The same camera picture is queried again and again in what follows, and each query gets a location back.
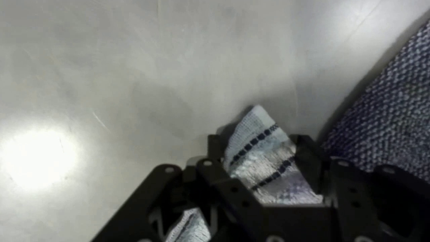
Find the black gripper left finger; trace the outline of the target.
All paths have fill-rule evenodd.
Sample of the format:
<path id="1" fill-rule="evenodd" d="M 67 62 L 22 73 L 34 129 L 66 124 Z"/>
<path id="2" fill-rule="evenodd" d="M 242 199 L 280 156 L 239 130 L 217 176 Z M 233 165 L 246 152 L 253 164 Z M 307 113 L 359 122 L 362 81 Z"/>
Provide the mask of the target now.
<path id="1" fill-rule="evenodd" d="M 222 137 L 210 134 L 207 149 L 186 168 L 153 168 L 92 242 L 164 242 L 190 208 L 203 212 L 210 242 L 265 242 L 264 207 L 223 169 Z"/>

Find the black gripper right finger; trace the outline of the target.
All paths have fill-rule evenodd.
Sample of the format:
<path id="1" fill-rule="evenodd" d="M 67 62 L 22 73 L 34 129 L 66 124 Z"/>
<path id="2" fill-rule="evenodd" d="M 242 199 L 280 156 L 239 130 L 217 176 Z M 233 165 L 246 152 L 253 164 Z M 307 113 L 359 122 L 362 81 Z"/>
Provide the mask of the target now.
<path id="1" fill-rule="evenodd" d="M 366 172 L 347 159 L 332 159 L 311 137 L 296 134 L 294 161 L 317 206 L 288 210 L 293 241 L 430 242 L 430 185 L 394 165 Z"/>

